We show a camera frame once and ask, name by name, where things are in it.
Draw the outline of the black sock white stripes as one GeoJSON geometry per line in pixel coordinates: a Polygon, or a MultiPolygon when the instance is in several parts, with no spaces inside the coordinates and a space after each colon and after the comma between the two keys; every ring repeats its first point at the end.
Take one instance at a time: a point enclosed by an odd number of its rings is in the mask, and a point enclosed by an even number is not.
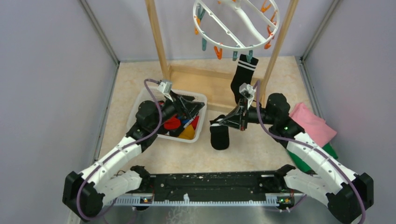
{"type": "Polygon", "coordinates": [[[252,57],[250,62],[248,62],[247,55],[245,54],[240,55],[236,67],[236,72],[230,85],[232,93],[234,94],[234,100],[236,104],[239,102],[240,99],[240,92],[239,92],[240,86],[243,83],[246,84],[251,83],[258,62],[259,62],[258,58],[252,57]]]}

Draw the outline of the round white clip hanger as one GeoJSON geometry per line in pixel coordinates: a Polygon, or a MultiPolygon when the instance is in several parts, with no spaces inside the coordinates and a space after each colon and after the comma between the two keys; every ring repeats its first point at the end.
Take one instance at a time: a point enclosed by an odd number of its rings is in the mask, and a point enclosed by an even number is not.
{"type": "Polygon", "coordinates": [[[280,12],[274,0],[196,0],[192,8],[194,33],[201,49],[213,49],[220,60],[224,52],[253,57],[257,49],[269,49],[280,29],[280,12]]]}

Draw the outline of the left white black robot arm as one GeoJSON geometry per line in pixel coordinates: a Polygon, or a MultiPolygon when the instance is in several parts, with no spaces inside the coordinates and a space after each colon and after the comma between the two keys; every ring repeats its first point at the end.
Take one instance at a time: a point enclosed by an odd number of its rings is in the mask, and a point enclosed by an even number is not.
{"type": "Polygon", "coordinates": [[[90,167],[78,173],[72,171],[66,176],[63,204],[83,221],[89,222],[101,217],[103,207],[117,197],[133,190],[146,192],[150,186],[150,174],[144,167],[136,166],[120,176],[115,174],[152,145],[166,121],[175,116],[193,119],[204,107],[204,102],[178,94],[163,104],[157,100],[141,102],[135,123],[109,153],[90,167]]]}

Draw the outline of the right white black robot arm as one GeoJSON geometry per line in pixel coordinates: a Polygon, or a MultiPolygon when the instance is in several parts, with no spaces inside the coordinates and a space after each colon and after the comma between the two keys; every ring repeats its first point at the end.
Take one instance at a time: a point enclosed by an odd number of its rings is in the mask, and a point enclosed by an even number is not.
{"type": "Polygon", "coordinates": [[[297,190],[324,204],[341,223],[362,224],[366,211],[374,202],[374,181],[366,173],[347,168],[320,147],[289,116],[290,105],[281,93],[269,96],[264,107],[249,106],[249,96],[241,96],[227,115],[210,122],[211,134],[227,135],[229,128],[244,131],[249,123],[269,125],[265,133],[306,163],[313,174],[291,165],[277,171],[274,187],[279,192],[297,190]]]}

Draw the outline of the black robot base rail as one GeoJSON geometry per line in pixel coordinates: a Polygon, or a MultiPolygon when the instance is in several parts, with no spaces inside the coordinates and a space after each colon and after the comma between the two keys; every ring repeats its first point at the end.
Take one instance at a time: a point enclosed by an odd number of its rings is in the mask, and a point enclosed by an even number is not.
{"type": "Polygon", "coordinates": [[[287,188],[276,171],[151,174],[128,193],[140,196],[139,206],[293,206],[302,194],[287,188]]]}

